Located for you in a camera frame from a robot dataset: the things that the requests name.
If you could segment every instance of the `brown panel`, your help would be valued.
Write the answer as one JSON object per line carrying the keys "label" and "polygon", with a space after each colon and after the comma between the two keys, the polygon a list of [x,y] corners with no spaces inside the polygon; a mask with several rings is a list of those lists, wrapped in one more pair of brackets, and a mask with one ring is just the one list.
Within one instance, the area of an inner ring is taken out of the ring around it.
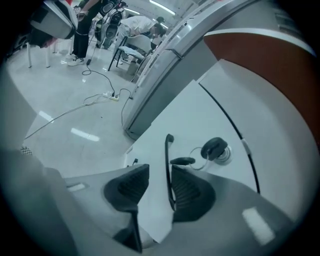
{"label": "brown panel", "polygon": [[320,80],[316,58],[278,38],[253,33],[221,33],[204,37],[220,60],[242,66],[277,87],[297,108],[320,148]]}

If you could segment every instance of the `hand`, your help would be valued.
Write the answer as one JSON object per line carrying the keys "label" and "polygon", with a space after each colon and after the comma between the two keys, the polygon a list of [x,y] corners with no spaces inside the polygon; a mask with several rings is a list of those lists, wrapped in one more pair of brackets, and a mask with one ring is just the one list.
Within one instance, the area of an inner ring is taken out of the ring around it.
{"label": "hand", "polygon": [[78,22],[81,22],[87,15],[88,15],[89,11],[80,11],[79,15],[78,15]]}

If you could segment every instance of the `chair seat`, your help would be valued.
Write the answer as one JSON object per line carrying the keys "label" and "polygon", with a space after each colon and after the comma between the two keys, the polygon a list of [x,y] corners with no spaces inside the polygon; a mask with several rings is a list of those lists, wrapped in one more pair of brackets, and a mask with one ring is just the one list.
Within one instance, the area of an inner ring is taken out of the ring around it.
{"label": "chair seat", "polygon": [[131,55],[131,56],[133,56],[133,57],[135,57],[135,58],[137,58],[137,59],[139,59],[141,61],[145,58],[140,52],[138,52],[138,51],[136,51],[134,49],[131,49],[131,48],[127,47],[127,46],[120,46],[118,49],[120,51],[123,51],[125,54]]}

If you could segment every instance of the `ceiling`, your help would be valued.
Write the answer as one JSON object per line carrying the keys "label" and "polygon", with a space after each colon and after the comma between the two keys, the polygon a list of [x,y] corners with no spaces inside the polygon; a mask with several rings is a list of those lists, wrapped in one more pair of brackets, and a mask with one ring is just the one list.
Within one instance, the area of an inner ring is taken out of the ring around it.
{"label": "ceiling", "polygon": [[166,10],[150,3],[149,0],[124,0],[128,9],[140,13],[141,16],[146,16],[150,19],[156,19],[159,16],[164,17],[164,25],[169,27],[169,31],[175,27],[175,25],[181,21],[186,15],[196,9],[198,3],[203,3],[203,0],[154,0],[155,2],[167,7],[171,11],[175,12],[175,15],[167,12]]}

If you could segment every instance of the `white tile floor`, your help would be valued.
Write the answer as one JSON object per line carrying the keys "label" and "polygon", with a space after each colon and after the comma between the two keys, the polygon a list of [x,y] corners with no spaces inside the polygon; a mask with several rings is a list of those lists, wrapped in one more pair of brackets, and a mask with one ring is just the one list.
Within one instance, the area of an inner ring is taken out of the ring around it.
{"label": "white tile floor", "polygon": [[[70,40],[58,43],[58,52],[50,54],[49,68],[46,68],[46,50],[39,47],[31,48],[31,68],[28,68],[26,49],[8,60],[9,72],[18,89],[37,113],[42,112],[36,117],[28,134],[44,125],[50,117],[55,118],[83,104],[85,98],[112,91],[103,76],[96,73],[82,75],[82,71],[87,69],[86,65],[66,64],[69,44]],[[91,42],[87,57],[93,54],[94,46],[95,42]],[[116,93],[121,88],[132,91],[135,85],[129,82],[131,77],[126,74],[129,65],[124,63],[117,68],[114,62],[111,70],[107,71],[112,50],[113,45],[110,50],[97,48],[89,67],[109,77]],[[63,177],[121,168],[122,156],[133,143],[124,134],[121,125],[121,110],[128,94],[123,90],[118,102],[111,100],[69,113],[26,139],[24,145],[45,166],[58,169]],[[82,133],[72,133],[72,129]]]}

